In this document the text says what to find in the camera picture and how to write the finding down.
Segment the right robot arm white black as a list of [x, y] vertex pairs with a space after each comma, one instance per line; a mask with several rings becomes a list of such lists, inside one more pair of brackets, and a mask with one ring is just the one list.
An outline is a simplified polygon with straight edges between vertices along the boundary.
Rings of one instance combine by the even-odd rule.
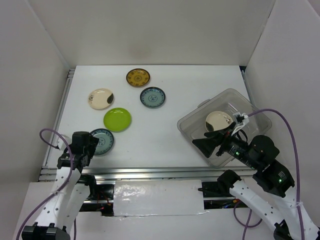
[[231, 128], [206, 132], [204, 138], [192, 143], [210, 157], [215, 148], [217, 156], [227, 153], [255, 170], [252, 178], [270, 194], [275, 206], [251, 190], [233, 170], [227, 170], [217, 179], [218, 191], [232, 195], [247, 205], [273, 232], [276, 240], [318, 240], [320, 228], [316, 226], [298, 200], [298, 182], [290, 171], [277, 161], [280, 151], [267, 136], [257, 135], [250, 143], [231, 134]]

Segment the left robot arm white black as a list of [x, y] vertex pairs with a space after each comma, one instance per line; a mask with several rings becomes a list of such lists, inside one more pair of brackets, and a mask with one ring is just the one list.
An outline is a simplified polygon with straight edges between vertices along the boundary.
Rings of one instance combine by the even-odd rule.
[[71, 142], [61, 135], [65, 149], [57, 160], [57, 170], [50, 195], [22, 222], [16, 239], [69, 240], [70, 230], [86, 199], [97, 197], [96, 178], [83, 174], [98, 146], [98, 138], [87, 131], [76, 131]]

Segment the small blue patterned plate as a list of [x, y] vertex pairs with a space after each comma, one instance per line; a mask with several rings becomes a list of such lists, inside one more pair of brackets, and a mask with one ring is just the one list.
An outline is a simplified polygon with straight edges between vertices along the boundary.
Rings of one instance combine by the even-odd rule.
[[98, 128], [91, 131], [90, 134], [98, 139], [98, 144], [94, 153], [95, 156], [104, 155], [112, 149], [115, 138], [109, 130]]

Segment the lime green plate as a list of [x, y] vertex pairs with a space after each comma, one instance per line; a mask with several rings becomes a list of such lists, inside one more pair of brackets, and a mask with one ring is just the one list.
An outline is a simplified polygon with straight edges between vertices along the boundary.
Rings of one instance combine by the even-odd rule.
[[132, 116], [128, 110], [122, 107], [112, 108], [103, 117], [103, 124], [111, 132], [122, 132], [132, 122]]

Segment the large blue patterned plate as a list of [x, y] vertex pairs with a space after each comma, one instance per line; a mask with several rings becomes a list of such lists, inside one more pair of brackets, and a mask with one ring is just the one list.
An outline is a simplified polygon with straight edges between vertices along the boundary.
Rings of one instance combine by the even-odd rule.
[[150, 109], [156, 109], [161, 107], [166, 101], [165, 92], [159, 87], [147, 87], [139, 96], [141, 103]]

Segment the large cream plate dark patch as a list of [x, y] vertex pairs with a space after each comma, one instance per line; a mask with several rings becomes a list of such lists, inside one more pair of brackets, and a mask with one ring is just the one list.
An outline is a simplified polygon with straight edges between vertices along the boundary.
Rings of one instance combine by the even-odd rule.
[[205, 128], [208, 132], [222, 130], [234, 122], [233, 118], [223, 111], [213, 111], [205, 119]]

